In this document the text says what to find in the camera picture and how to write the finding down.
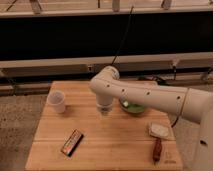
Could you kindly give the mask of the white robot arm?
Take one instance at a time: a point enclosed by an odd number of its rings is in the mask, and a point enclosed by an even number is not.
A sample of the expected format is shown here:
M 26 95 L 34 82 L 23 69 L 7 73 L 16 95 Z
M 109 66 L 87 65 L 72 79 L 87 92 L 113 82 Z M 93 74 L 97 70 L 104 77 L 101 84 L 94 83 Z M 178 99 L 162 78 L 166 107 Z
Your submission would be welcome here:
M 103 68 L 89 84 L 97 109 L 108 113 L 114 98 L 180 116 L 200 125 L 192 171 L 213 171 L 213 92 L 119 80 L 113 66 Z

